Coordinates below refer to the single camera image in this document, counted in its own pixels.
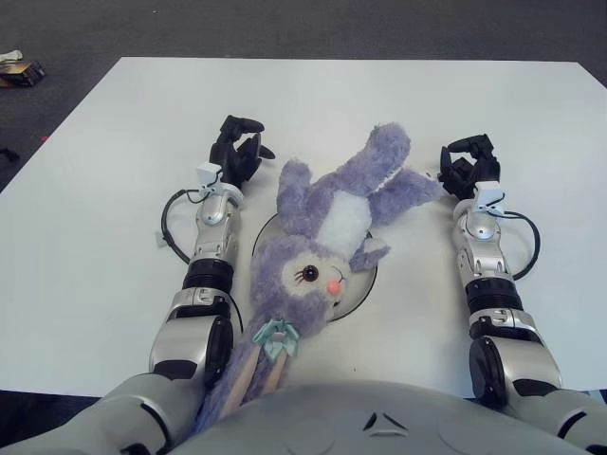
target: circular plate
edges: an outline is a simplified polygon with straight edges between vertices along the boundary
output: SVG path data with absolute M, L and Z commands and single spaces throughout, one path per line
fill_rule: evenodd
M 261 245 L 266 240 L 284 236 L 286 236 L 286 233 L 281 226 L 278 215 L 272 216 L 259 232 L 253 247 L 253 254 L 257 251 L 257 246 Z M 376 275 L 377 267 L 352 274 L 345 296 L 343 296 L 340 304 L 335 308 L 335 316 L 331 321 L 348 316 L 364 302 L 373 287 Z

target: stuffed animal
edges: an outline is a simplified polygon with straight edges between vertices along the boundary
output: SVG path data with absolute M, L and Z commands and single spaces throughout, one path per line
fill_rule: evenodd
M 254 314 L 205 400 L 196 432 L 276 390 L 299 340 L 333 317 L 352 273 L 375 267 L 388 253 L 384 242 L 367 236 L 369 228 L 438 194 L 435 181 L 402 167 L 409 150 L 404 130 L 391 123 L 375 128 L 362 151 L 314 184 L 301 161 L 285 164 L 277 208 L 287 235 L 253 256 Z

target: bunny eye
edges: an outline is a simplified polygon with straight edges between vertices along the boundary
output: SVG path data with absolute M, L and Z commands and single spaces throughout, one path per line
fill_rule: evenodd
M 297 282 L 302 282 L 306 280 L 307 282 L 315 282 L 319 277 L 319 269 L 314 265 L 307 265 L 295 274 L 295 279 Z

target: pink nose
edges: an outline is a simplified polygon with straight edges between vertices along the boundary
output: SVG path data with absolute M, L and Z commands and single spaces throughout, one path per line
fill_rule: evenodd
M 329 282 L 326 286 L 326 290 L 332 296 L 338 296 L 341 292 L 340 282 Z

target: purple fur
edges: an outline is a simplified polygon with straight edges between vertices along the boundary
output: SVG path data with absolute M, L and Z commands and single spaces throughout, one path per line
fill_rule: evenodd
M 352 259 L 350 260 L 350 270 L 352 270 L 354 273 L 375 267 L 377 263 L 379 263 L 379 260 L 390 251 L 389 246 L 374 249 L 367 253 L 365 253 L 363 249 L 364 242 L 360 245 L 360 248 L 357 249 L 356 253 L 354 253 L 354 256 L 352 256 Z
M 251 306 L 255 316 L 234 347 L 221 380 L 207 396 L 194 432 L 210 427 L 219 417 L 234 383 L 255 347 L 253 336 L 262 325 L 270 319 L 284 319 L 293 324 L 301 337 L 312 337 L 326 325 L 324 316 L 327 301 L 321 293 L 312 291 L 304 297 L 294 297 L 287 294 L 281 282 L 285 263 L 304 251 L 312 251 L 321 258 L 335 256 L 327 248 L 300 235 L 266 242 L 256 251 L 251 264 Z M 266 356 L 261 354 L 243 403 L 259 396 L 272 366 Z
M 376 127 L 360 152 L 310 186 L 310 171 L 299 160 L 283 167 L 277 197 L 285 231 L 313 239 L 319 233 L 336 191 L 367 197 L 402 166 L 411 141 L 396 123 Z
M 333 174 L 340 190 L 367 197 L 405 161 L 411 140 L 397 123 L 376 126 L 364 149 Z
M 432 201 L 439 190 L 438 182 L 410 169 L 402 169 L 380 190 L 369 196 L 372 226 L 389 225 L 411 207 Z

